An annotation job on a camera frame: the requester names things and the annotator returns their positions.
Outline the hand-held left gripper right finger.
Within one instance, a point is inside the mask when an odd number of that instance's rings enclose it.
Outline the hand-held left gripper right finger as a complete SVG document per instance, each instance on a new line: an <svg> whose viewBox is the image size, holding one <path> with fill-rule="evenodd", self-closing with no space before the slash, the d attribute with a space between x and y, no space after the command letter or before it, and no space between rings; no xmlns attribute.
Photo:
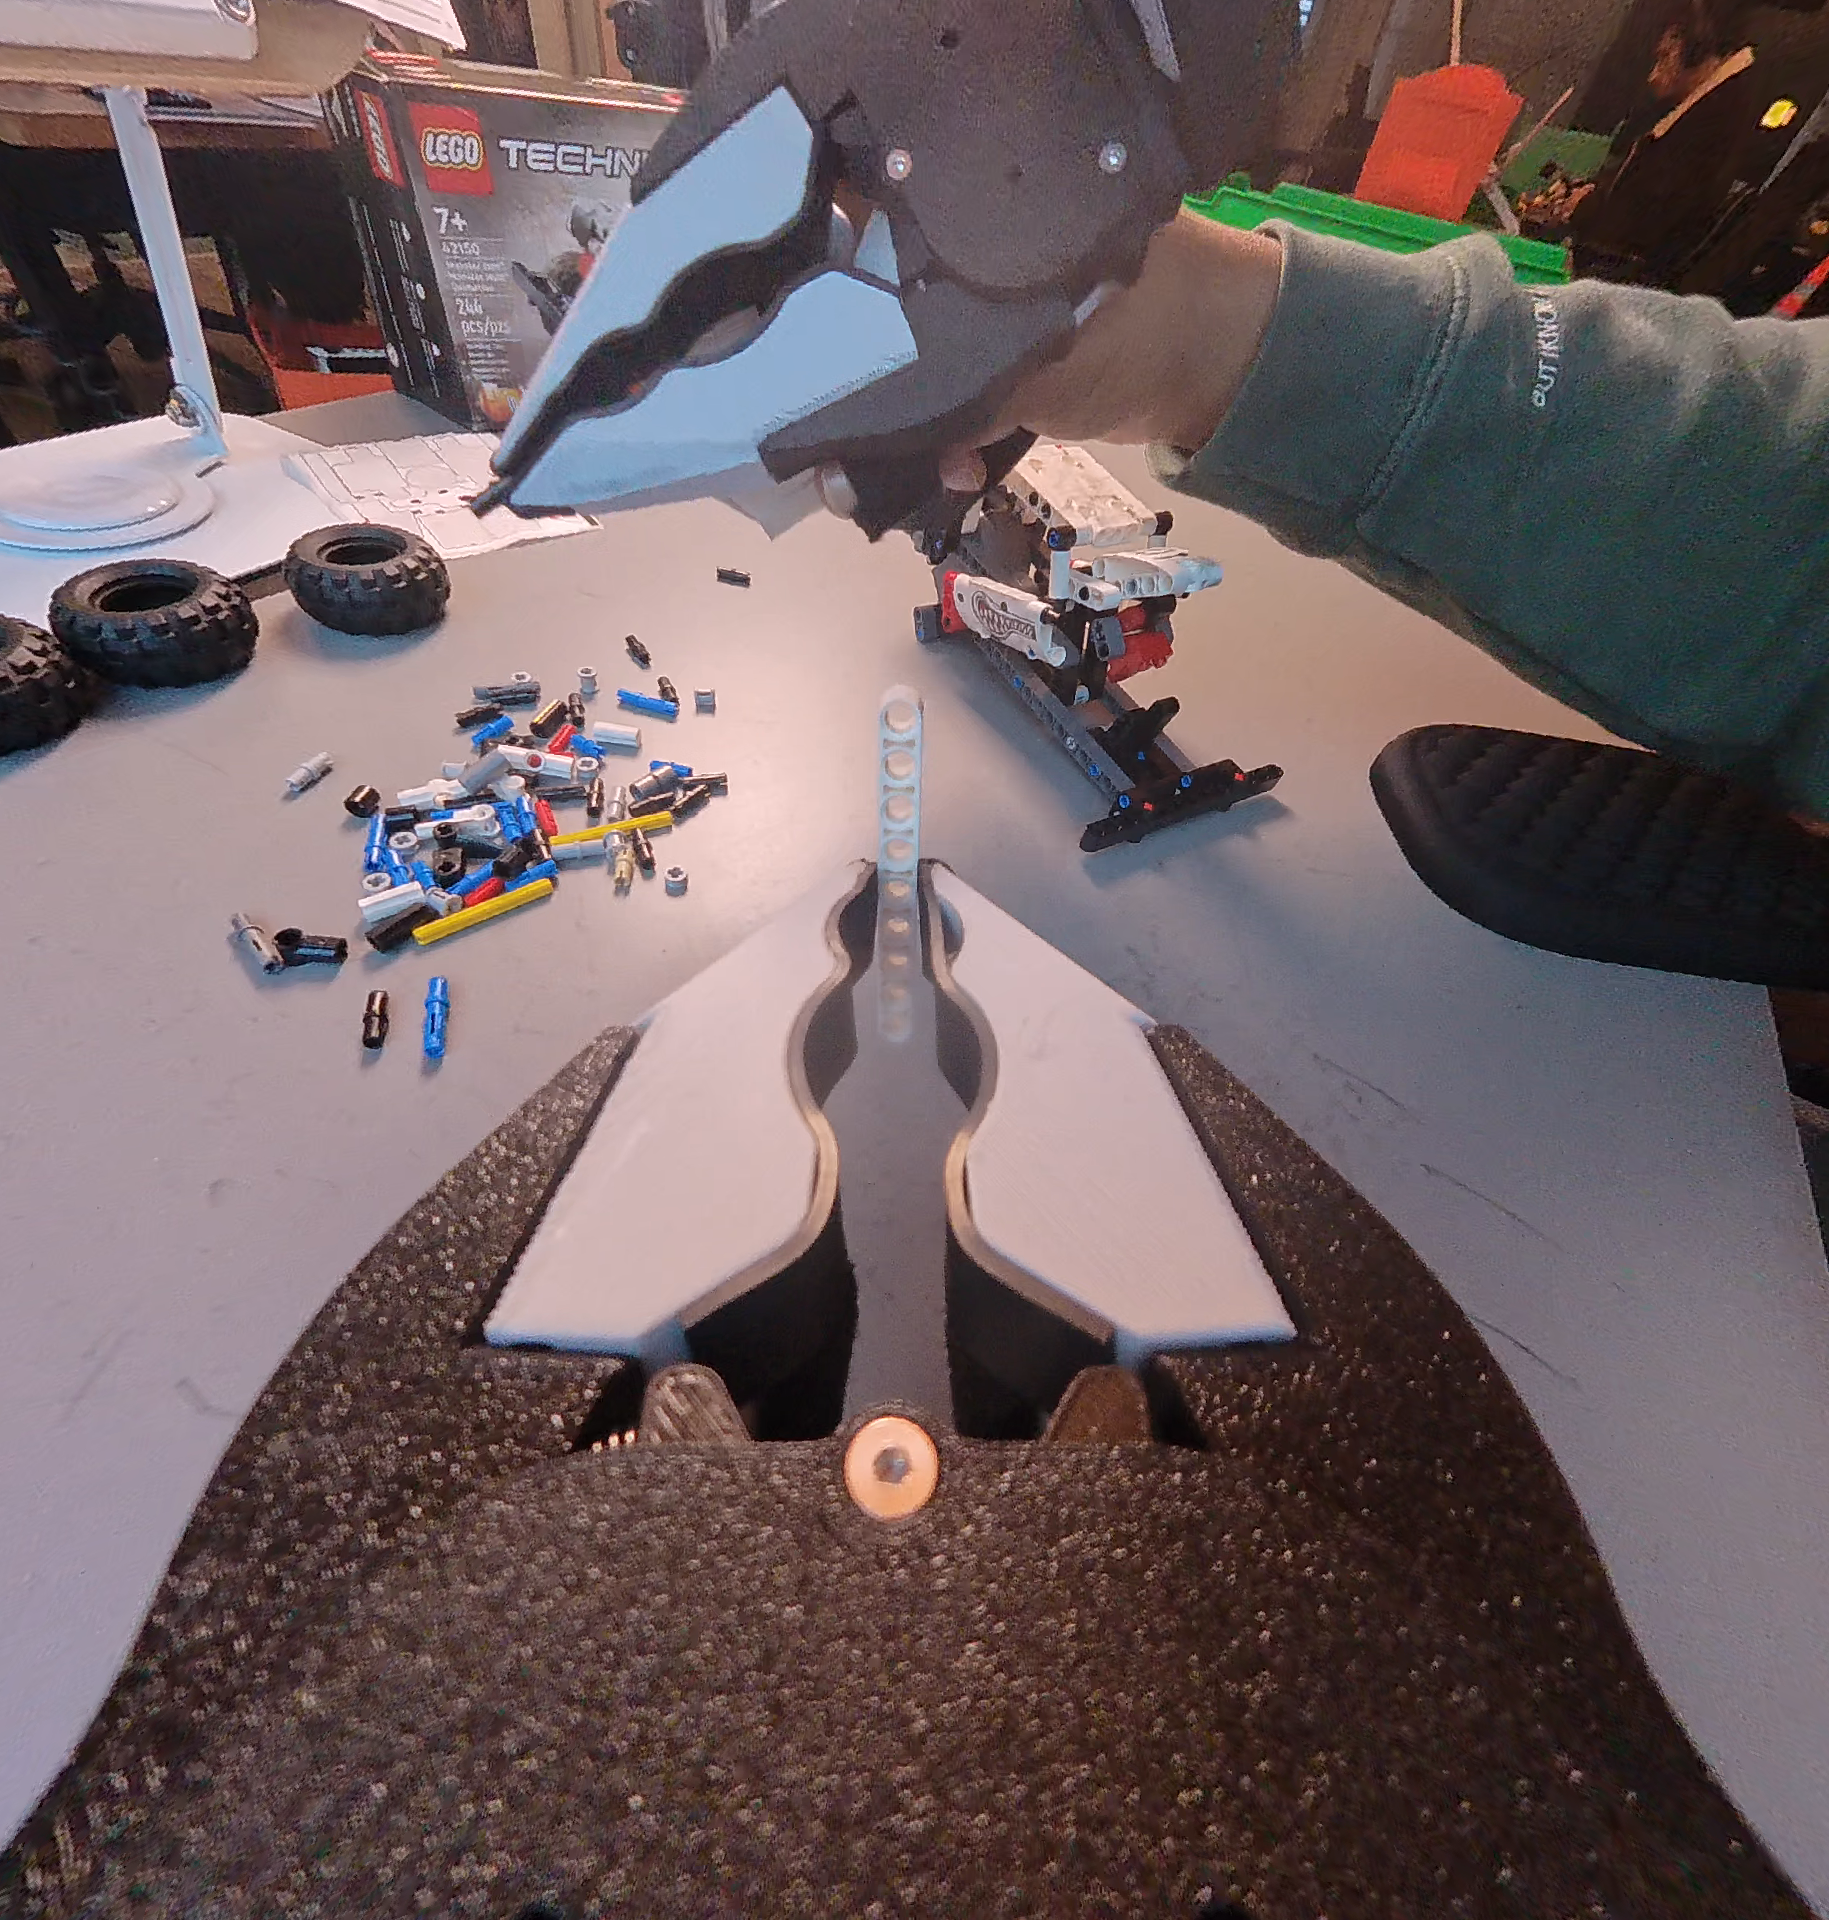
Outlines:
<svg viewBox="0 0 1829 1920"><path fill-rule="evenodd" d="M1152 1018L944 867L923 903L964 1253L1118 1357L1292 1343Z"/></svg>

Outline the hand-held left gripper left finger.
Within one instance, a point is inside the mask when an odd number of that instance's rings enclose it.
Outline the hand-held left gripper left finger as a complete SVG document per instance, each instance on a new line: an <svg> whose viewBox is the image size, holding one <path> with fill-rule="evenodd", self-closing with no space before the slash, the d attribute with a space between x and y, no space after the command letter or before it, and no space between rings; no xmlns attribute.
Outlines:
<svg viewBox="0 0 1829 1920"><path fill-rule="evenodd" d="M636 1021L490 1308L494 1347L756 1351L735 1310L763 1310L829 1222L862 970L866 867L843 867Z"/></svg>

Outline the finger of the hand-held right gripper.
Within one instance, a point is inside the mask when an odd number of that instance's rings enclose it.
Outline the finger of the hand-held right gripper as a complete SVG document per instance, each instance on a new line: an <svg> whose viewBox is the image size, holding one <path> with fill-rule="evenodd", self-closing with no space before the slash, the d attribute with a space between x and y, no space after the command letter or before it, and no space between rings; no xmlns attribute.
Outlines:
<svg viewBox="0 0 1829 1920"><path fill-rule="evenodd" d="M739 348L682 366L608 408L573 406L503 479L515 515L621 511L725 498L758 471L758 444L829 403L913 366L898 297L814 274Z"/></svg>
<svg viewBox="0 0 1829 1920"><path fill-rule="evenodd" d="M770 91L612 228L498 444L490 495L503 498L515 457L537 451L573 406L608 408L673 369L725 357L814 274L843 274L828 236L814 127L785 87ZM725 498L805 490L758 451L758 471Z"/></svg>

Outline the toy brick vehicle model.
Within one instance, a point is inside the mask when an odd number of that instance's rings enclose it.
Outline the toy brick vehicle model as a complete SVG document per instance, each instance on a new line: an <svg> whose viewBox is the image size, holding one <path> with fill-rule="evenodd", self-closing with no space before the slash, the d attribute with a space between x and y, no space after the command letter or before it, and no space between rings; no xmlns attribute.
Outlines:
<svg viewBox="0 0 1829 1920"><path fill-rule="evenodd" d="M936 602L913 610L923 644L973 644L1053 745L1095 783L1100 818L1081 851L1272 795L1277 767L1192 763L1165 741L1178 705L1134 705L1125 682L1165 667L1175 607L1222 567L1169 539L1169 515L1124 490L1086 450L1014 434L973 515L928 539Z"/></svg>

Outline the long white brick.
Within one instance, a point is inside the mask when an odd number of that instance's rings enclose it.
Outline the long white brick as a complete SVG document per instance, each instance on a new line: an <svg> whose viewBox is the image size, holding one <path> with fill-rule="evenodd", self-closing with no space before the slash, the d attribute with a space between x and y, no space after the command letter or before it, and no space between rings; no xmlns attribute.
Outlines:
<svg viewBox="0 0 1829 1920"><path fill-rule="evenodd" d="M854 980L854 1065L829 1096L841 1209L859 1285L846 1411L907 1403L952 1430L944 1154L962 1122L936 1052L921 898L921 694L880 701L878 903Z"/></svg>

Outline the person's right forearm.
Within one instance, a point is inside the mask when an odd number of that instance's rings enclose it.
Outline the person's right forearm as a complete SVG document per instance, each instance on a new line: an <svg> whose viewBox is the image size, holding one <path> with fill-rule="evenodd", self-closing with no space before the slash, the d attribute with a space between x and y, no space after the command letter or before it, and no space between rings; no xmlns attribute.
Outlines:
<svg viewBox="0 0 1829 1920"><path fill-rule="evenodd" d="M1829 821L1829 320L1272 235L1262 353L1165 487Z"/></svg>

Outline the grey desk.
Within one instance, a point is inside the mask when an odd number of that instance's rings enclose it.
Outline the grey desk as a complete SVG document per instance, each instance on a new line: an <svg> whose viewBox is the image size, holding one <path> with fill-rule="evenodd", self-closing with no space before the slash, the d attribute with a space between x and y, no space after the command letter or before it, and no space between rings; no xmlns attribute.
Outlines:
<svg viewBox="0 0 1829 1920"><path fill-rule="evenodd" d="M1680 1722L1829 1915L1829 1271L1766 1001L1445 911L1386 842L1371 756L1429 723L1592 727L1346 571L1174 498L1134 451L1100 457L1225 564L1152 680L1181 701L1175 741L1284 767L1272 800L1131 851L1081 856L1081 777L979 660L913 644L928 571L901 542L828 518L766 542L688 505L471 557L449 610L708 596L714 567L777 602L756 689L777 798L725 843L727 899L696 859L683 899L647 886L701 934L670 986L871 851L880 691L921 689L928 851L1194 1029L1419 1249L1529 1403ZM240 680L125 691L0 759L0 1846L271 1371L556 1071L378 1127L211 1081L182 1021L204 959L243 957L176 836L204 788L186 727Z"/></svg>

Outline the person's right hand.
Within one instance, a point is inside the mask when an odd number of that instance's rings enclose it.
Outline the person's right hand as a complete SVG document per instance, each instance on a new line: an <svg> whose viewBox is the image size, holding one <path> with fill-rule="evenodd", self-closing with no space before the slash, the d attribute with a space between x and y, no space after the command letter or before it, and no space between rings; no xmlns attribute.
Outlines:
<svg viewBox="0 0 1829 1920"><path fill-rule="evenodd" d="M1277 236L1178 213L1141 274L1068 353L1027 373L938 462L949 491L984 491L984 450L1014 430L1068 441L1205 450L1256 360L1281 290Z"/></svg>

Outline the toy set cardboard box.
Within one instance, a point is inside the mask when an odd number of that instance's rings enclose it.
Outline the toy set cardboard box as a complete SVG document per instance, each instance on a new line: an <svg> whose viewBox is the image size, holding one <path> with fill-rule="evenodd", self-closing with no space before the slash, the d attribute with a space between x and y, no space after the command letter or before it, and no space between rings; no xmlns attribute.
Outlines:
<svg viewBox="0 0 1829 1920"><path fill-rule="evenodd" d="M508 428L678 106L670 87L391 54L325 95L399 393Z"/></svg>

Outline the white paper sheet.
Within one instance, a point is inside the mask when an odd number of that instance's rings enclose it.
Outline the white paper sheet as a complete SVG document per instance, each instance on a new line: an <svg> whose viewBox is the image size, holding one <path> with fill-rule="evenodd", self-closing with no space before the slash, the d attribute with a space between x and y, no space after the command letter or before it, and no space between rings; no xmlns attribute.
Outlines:
<svg viewBox="0 0 1829 1920"><path fill-rule="evenodd" d="M433 434L364 444L260 444L260 451L208 472L234 505L259 501L275 523L271 539L375 523L423 539L440 561L494 555L529 542L561 542L595 533L588 515L515 518L473 515L490 482L494 438L487 434Z"/></svg>

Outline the green plastic storage bin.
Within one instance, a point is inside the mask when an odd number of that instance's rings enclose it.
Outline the green plastic storage bin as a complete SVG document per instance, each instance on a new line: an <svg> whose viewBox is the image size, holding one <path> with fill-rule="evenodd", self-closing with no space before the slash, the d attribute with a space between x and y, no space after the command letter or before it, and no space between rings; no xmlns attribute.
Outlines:
<svg viewBox="0 0 1829 1920"><path fill-rule="evenodd" d="M1468 235L1490 236L1505 254L1518 283L1552 286L1571 280L1568 249L1557 242L1385 208L1296 182L1281 182L1276 191L1262 192L1248 174L1233 174L1212 192L1189 196L1189 208L1225 228L1254 232L1276 222L1402 256L1424 254Z"/></svg>

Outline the pile of small brick parts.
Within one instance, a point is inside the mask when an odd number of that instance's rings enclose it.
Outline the pile of small brick parts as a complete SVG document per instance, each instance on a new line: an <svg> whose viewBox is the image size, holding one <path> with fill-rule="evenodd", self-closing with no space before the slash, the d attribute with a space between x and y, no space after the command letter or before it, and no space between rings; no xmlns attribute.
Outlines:
<svg viewBox="0 0 1829 1920"><path fill-rule="evenodd" d="M263 604L256 667L186 727L204 788L176 852L208 908L271 941L296 927L306 957L277 975L204 959L204 1015L182 1025L211 1081L378 1127L415 1100L487 1109L641 1011L701 934L647 905L636 867L617 905L595 829L673 763L727 769L702 829L655 852L727 899L725 843L781 783L756 748L773 610L736 584L473 597L370 647Z"/></svg>

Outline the red plastic crate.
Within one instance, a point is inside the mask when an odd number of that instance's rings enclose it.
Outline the red plastic crate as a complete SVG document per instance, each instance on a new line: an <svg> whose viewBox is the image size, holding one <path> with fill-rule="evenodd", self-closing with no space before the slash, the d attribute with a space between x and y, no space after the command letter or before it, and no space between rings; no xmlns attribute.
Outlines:
<svg viewBox="0 0 1829 1920"><path fill-rule="evenodd" d="M1391 87L1353 196L1459 223L1523 101L1501 71L1448 63Z"/></svg>

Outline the black rubber tyre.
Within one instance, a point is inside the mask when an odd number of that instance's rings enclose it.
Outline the black rubber tyre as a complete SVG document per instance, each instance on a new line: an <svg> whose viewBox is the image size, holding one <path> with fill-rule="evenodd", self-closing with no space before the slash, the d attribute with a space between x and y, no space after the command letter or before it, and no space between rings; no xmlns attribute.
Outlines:
<svg viewBox="0 0 1829 1920"><path fill-rule="evenodd" d="M104 701L104 682L44 630L0 614L0 756L68 734Z"/></svg>
<svg viewBox="0 0 1829 1920"><path fill-rule="evenodd" d="M386 523L337 523L296 539L283 581L301 614L340 635L408 635L449 610L446 561Z"/></svg>
<svg viewBox="0 0 1829 1920"><path fill-rule="evenodd" d="M259 617L224 572L186 561L125 561L63 581L45 625L111 686L208 686L256 660Z"/></svg>

